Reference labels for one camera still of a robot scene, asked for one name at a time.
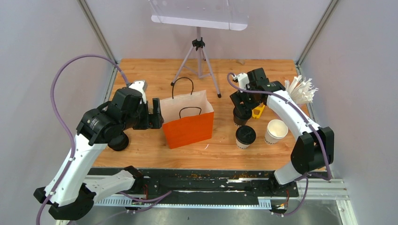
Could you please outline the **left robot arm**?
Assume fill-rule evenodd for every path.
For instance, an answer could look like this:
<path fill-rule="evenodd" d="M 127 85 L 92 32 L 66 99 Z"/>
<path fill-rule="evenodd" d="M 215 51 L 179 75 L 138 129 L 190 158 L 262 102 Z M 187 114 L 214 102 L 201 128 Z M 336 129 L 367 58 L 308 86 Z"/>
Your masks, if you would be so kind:
<path fill-rule="evenodd" d="M 133 166 L 92 183 L 85 182 L 85 177 L 106 147 L 121 151 L 128 146 L 125 130 L 159 129 L 163 122 L 158 98 L 153 99 L 150 109 L 142 90 L 118 89 L 112 100 L 83 115 L 69 156 L 52 182 L 37 188 L 34 197 L 42 205 L 50 206 L 48 211 L 54 219 L 76 221 L 95 203 L 113 194 L 125 190 L 140 193 L 144 187 L 143 174 Z"/>

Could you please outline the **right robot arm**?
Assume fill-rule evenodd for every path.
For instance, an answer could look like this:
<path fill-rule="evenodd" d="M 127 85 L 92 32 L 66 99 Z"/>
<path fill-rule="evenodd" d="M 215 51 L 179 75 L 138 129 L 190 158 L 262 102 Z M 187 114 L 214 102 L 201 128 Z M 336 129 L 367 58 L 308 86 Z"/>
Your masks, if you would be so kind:
<path fill-rule="evenodd" d="M 290 161 L 274 171 L 268 182 L 269 192 L 281 195 L 287 184 L 308 175 L 330 180 L 330 164 L 334 161 L 334 132 L 330 127 L 321 127 L 308 117 L 293 101 L 280 81 L 271 82 L 263 68 L 238 75 L 230 72 L 227 82 L 235 88 L 230 95 L 234 105 L 234 117 L 241 124 L 248 121 L 252 110 L 264 104 L 271 109 L 295 137 L 296 143 Z"/>

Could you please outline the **orange paper bag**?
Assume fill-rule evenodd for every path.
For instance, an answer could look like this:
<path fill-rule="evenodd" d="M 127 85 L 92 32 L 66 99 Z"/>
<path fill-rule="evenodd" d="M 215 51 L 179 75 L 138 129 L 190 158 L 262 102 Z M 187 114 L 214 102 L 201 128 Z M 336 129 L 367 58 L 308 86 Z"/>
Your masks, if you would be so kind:
<path fill-rule="evenodd" d="M 207 92 L 194 91 L 191 83 L 189 94 L 172 93 L 171 97 L 160 100 L 162 129 L 170 149 L 212 138 L 214 109 Z"/>

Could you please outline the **black sleeved coffee cup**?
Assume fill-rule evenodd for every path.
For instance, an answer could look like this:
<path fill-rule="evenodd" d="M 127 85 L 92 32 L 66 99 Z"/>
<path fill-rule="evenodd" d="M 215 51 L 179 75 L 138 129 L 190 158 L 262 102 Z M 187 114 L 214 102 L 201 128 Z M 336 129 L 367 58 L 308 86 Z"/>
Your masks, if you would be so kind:
<path fill-rule="evenodd" d="M 238 114 L 237 108 L 233 109 L 233 120 L 236 126 L 244 126 L 247 121 L 252 117 L 252 111 L 245 111 L 243 115 Z"/>

